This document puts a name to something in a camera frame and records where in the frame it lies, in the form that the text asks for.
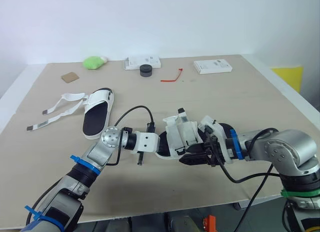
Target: wooden tabletop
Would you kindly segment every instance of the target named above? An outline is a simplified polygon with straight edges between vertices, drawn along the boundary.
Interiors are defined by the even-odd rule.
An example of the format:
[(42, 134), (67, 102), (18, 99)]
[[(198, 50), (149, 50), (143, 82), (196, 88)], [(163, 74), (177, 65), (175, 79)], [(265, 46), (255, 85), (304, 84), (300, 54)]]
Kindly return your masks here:
[[(226, 59), (231, 73), (199, 75), (193, 61)], [(191, 121), (209, 115), (228, 123), (238, 132), (267, 127), (299, 129), (309, 134), (320, 147), (320, 132), (259, 71), (240, 55), (162, 59), (162, 68), (143, 78), (138, 70), (125, 71), (123, 61), (111, 61), (98, 70), (86, 70), (81, 63), (48, 64), (20, 104), (16, 114), (0, 135), (0, 228), (22, 227), (28, 212), (24, 206), (34, 201), (56, 180), (70, 171), (70, 155), (81, 156), (93, 143), (82, 134), (84, 111), (36, 131), (26, 127), (47, 120), (42, 110), (53, 106), (63, 93), (87, 94), (109, 87), (115, 93), (109, 124), (136, 105), (148, 106), (155, 118), (156, 133), (165, 130), (163, 118), (183, 107)], [(161, 79), (174, 79), (174, 83)], [(75, 72), (80, 78), (65, 83), (61, 75)], [(136, 110), (119, 126), (145, 131), (149, 116)], [(103, 170), (83, 201), (80, 221), (117, 218), (170, 210), (231, 203), (251, 198), (262, 178), (241, 184), (231, 183), (221, 169), (208, 165), (187, 166), (177, 160), (161, 160), (145, 154), (144, 165), (138, 156), (124, 150), (120, 163)], [(270, 163), (235, 161), (226, 165), (235, 178), (264, 172)], [(278, 178), (268, 178), (258, 197), (279, 194)]]

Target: gray robot arm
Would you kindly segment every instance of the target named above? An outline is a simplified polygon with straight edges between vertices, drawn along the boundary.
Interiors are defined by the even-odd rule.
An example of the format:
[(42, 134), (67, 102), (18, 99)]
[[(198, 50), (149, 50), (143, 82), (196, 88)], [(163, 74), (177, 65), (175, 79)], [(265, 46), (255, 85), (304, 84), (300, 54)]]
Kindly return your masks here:
[(279, 172), (283, 184), (281, 195), (288, 200), (291, 230), (305, 231), (319, 226), (320, 165), (316, 143), (309, 135), (293, 129), (236, 134), (229, 125), (215, 123), (208, 116), (198, 128), (207, 135), (206, 141), (189, 147), (180, 162), (216, 166), (221, 165), (220, 161), (223, 165), (234, 159), (269, 161)]
[(76, 165), (47, 194), (37, 211), (26, 206), (34, 214), (34, 221), (21, 231), (73, 231), (84, 208), (80, 199), (85, 199), (90, 186), (109, 165), (112, 153), (119, 146), (132, 153), (155, 153), (159, 147), (159, 137), (155, 133), (132, 133), (130, 128), (119, 130), (108, 127), (99, 141), (81, 157), (71, 156)]

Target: black insole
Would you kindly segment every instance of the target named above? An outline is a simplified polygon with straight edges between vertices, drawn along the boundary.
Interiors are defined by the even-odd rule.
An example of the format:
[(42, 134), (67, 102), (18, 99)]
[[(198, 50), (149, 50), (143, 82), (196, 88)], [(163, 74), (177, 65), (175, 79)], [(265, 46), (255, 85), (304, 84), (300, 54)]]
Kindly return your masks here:
[(108, 112), (108, 103), (95, 105), (84, 116), (83, 133), (92, 136), (100, 133), (105, 127)]

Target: black cable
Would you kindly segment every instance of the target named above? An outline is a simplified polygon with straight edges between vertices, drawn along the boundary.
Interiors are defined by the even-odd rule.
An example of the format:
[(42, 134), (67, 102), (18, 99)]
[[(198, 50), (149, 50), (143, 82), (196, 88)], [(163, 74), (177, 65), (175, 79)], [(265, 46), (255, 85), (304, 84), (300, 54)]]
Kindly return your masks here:
[[(255, 141), (257, 140), (257, 138), (259, 138), (259, 137), (260, 137), (261, 135), (263, 135), (264, 133), (271, 131), (271, 129), (272, 129), (272, 131), (275, 131), (275, 130), (276, 130), (275, 128), (267, 128), (267, 129), (264, 129), (263, 131), (261, 131), (260, 133), (258, 133), (258, 134), (252, 139), (251, 144), (250, 144), (250, 146), (249, 146), (249, 149), (252, 149), (253, 144), (255, 143)], [(211, 147), (213, 148), (213, 144), (212, 144), (212, 140), (211, 140), (210, 134), (209, 134), (208, 132), (206, 132), (205, 134), (206, 134), (206, 136), (209, 138), (210, 145), (211, 145)], [(266, 175), (268, 175), (268, 176), (280, 177), (280, 175), (277, 174), (277, 173), (269, 173), (269, 172), (267, 172), (267, 173), (255, 173), (255, 174), (249, 175), (249, 176), (247, 176), (247, 177), (244, 177), (244, 178), (241, 178), (241, 179), (238, 179), (238, 180), (237, 180), (237, 179), (234, 179), (234, 178), (231, 177), (231, 175), (230, 175), (229, 172), (227, 171), (227, 169), (226, 169), (226, 167), (224, 166), (223, 162), (221, 161), (220, 156), (218, 155), (218, 153), (217, 153), (215, 150), (213, 150), (213, 152), (214, 152), (214, 154), (215, 154), (215, 156), (216, 156), (216, 158), (217, 158), (217, 160), (218, 160), (218, 163), (219, 163), (221, 169), (223, 170), (224, 174), (225, 174), (225, 175), (227, 176), (227, 178), (228, 178), (231, 182), (233, 182), (233, 183), (242, 183), (242, 182), (244, 182), (244, 181), (246, 181), (246, 180), (248, 180), (248, 179), (255, 178), (255, 177), (259, 177), (259, 176), (266, 176)]]
[(124, 128), (121, 129), (121, 133), (120, 133), (120, 139), (119, 139), (119, 146), (118, 146), (118, 156), (116, 158), (116, 162), (115, 163), (106, 163), (106, 166), (116, 166), (119, 163), (120, 160), (120, 154), (121, 154), (121, 147), (122, 147), (122, 136), (124, 134)]
[[(150, 115), (150, 120), (151, 122), (150, 123), (155, 123), (154, 122), (154, 117), (152, 116), (152, 113), (150, 111), (150, 109), (144, 105), (138, 105), (138, 106), (135, 106), (133, 108), (130, 108), (128, 111), (126, 111), (118, 120), (117, 122), (114, 124), (115, 126), (117, 126), (119, 124), (119, 122), (129, 113), (131, 112), (132, 110), (134, 109), (137, 109), (137, 108), (144, 108), (148, 111), (149, 115)], [(124, 134), (124, 129), (121, 130), (121, 134), (120, 134), (120, 139), (119, 139), (119, 147), (118, 147), (118, 155), (117, 155), (117, 158), (116, 158), (116, 162), (115, 163), (107, 163), (106, 166), (116, 166), (119, 164), (119, 160), (120, 160), (120, 154), (121, 154), (121, 148), (122, 148), (122, 136)]]
[[(252, 150), (252, 148), (253, 148), (256, 140), (257, 140), (259, 137), (261, 137), (262, 135), (264, 135), (265, 133), (269, 132), (269, 131), (278, 132), (278, 130), (275, 129), (275, 128), (267, 128), (267, 129), (264, 129), (264, 130), (262, 130), (261, 132), (259, 132), (259, 133), (251, 140), (250, 146), (249, 146), (249, 148), (248, 148), (248, 150), (247, 150), (248, 154), (250, 154), (250, 152), (251, 152), (251, 150)], [(211, 146), (211, 148), (213, 149), (212, 151), (213, 151), (213, 153), (215, 154), (215, 156), (216, 156), (216, 158), (217, 158), (217, 160), (218, 160), (218, 163), (220, 164), (221, 169), (223, 170), (223, 172), (225, 173), (225, 175), (228, 177), (228, 179), (229, 179), (230, 181), (232, 181), (233, 183), (241, 183), (241, 182), (244, 182), (244, 181), (246, 181), (246, 180), (248, 180), (248, 179), (251, 179), (251, 178), (254, 178), (254, 177), (264, 176), (264, 178), (263, 178), (263, 180), (262, 180), (262, 183), (260, 184), (260, 186), (258, 187), (258, 189), (256, 190), (256, 192), (255, 192), (254, 195), (252, 196), (252, 198), (251, 198), (251, 200), (250, 200), (247, 208), (245, 209), (245, 211), (244, 211), (244, 213), (243, 213), (243, 215), (242, 215), (242, 217), (241, 217), (241, 219), (240, 219), (237, 227), (236, 227), (235, 230), (234, 230), (234, 232), (237, 232), (238, 229), (240, 228), (243, 220), (245, 219), (245, 217), (246, 217), (246, 215), (247, 215), (247, 212), (249, 211), (252, 203), (254, 202), (254, 199), (256, 198), (256, 196), (258, 195), (258, 193), (260, 192), (260, 190), (261, 190), (262, 187), (264, 186), (264, 184), (265, 184), (268, 176), (277, 176), (277, 177), (279, 177), (279, 174), (270, 173), (271, 170), (272, 170), (272, 168), (274, 167), (273, 164), (271, 164), (270, 167), (269, 167), (269, 169), (268, 169), (268, 171), (267, 171), (266, 173), (256, 173), (256, 174), (252, 174), (252, 175), (249, 175), (249, 176), (247, 176), (247, 177), (244, 177), (244, 178), (242, 178), (242, 179), (235, 180), (235, 179), (232, 178), (231, 175), (228, 173), (227, 169), (225, 168), (225, 166), (223, 165), (223, 163), (222, 163), (222, 161), (221, 161), (221, 159), (220, 159), (220, 156), (219, 156), (218, 152), (214, 149), (210, 134), (209, 134), (208, 132), (206, 132), (205, 134), (206, 134), (206, 136), (207, 136), (208, 139), (209, 139), (210, 146)]]
[(285, 202), (285, 204), (283, 206), (283, 210), (282, 210), (282, 224), (287, 232), (291, 232), (290, 229), (288, 228), (288, 226), (286, 224), (286, 220), (285, 220), (285, 214), (287, 211), (286, 208), (287, 208), (287, 201)]
[(265, 133), (270, 132), (270, 131), (279, 132), (279, 131), (278, 131), (277, 129), (275, 129), (275, 128), (266, 128), (266, 129), (260, 131), (260, 132), (259, 132), (255, 137), (253, 137), (253, 139), (251, 140), (251, 143), (250, 143), (250, 145), (249, 145), (249, 148), (247, 149), (248, 155), (250, 155), (251, 150), (253, 149), (256, 140), (257, 140), (259, 137), (263, 136)]
[[(270, 171), (272, 170), (272, 168), (273, 168), (273, 164), (270, 165), (267, 173), (270, 173)], [(262, 187), (264, 186), (267, 178), (268, 178), (268, 174), (263, 178), (262, 183), (260, 184), (260, 186), (258, 187), (258, 189), (256, 190), (256, 192), (255, 192), (254, 195), (252, 196), (252, 198), (251, 198), (251, 200), (250, 200), (247, 208), (245, 209), (245, 211), (244, 211), (244, 213), (243, 213), (243, 215), (242, 215), (242, 217), (241, 217), (238, 225), (236, 226), (236, 228), (235, 228), (235, 230), (234, 230), (233, 232), (237, 232), (237, 231), (239, 230), (239, 228), (240, 228), (242, 222), (244, 221), (244, 219), (245, 219), (245, 217), (246, 217), (246, 215), (247, 215), (247, 213), (248, 213), (248, 211), (249, 211), (252, 203), (254, 202), (254, 199), (256, 198), (256, 196), (258, 195), (258, 193), (260, 192), (260, 190), (261, 190)]]
[(149, 115), (150, 115), (151, 123), (154, 123), (154, 119), (153, 119), (154, 117), (152, 116), (152, 113), (151, 113), (150, 109), (147, 108), (147, 107), (144, 106), (144, 105), (138, 105), (138, 106), (135, 106), (135, 107), (129, 109), (128, 111), (126, 111), (126, 112), (118, 119), (118, 121), (117, 121), (114, 125), (117, 126), (118, 123), (125, 117), (125, 115), (127, 115), (129, 112), (131, 112), (132, 110), (137, 109), (137, 108), (144, 108), (144, 109), (146, 109), (146, 110), (148, 111)]
[[(52, 190), (60, 181), (61, 179), (59, 179), (57, 182), (55, 182), (53, 185), (51, 185), (50, 188), (48, 188), (37, 200), (36, 202), (33, 204), (32, 209), (35, 209), (37, 207), (37, 205), (40, 203), (40, 201), (46, 196), (47, 193), (50, 192), (50, 190)], [(25, 225), (27, 226), (30, 223), (31, 220), (31, 216), (32, 213), (29, 212), (28, 217), (26, 218), (26, 222)]]

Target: white wall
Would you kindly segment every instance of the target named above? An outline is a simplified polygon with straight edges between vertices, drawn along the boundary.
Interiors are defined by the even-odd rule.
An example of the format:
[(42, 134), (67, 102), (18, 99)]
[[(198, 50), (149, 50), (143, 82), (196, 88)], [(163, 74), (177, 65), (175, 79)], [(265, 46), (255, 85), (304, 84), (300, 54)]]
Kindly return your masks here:
[(255, 53), (303, 65), (318, 106), (319, 20), (320, 0), (0, 0), (0, 44), (28, 64)]

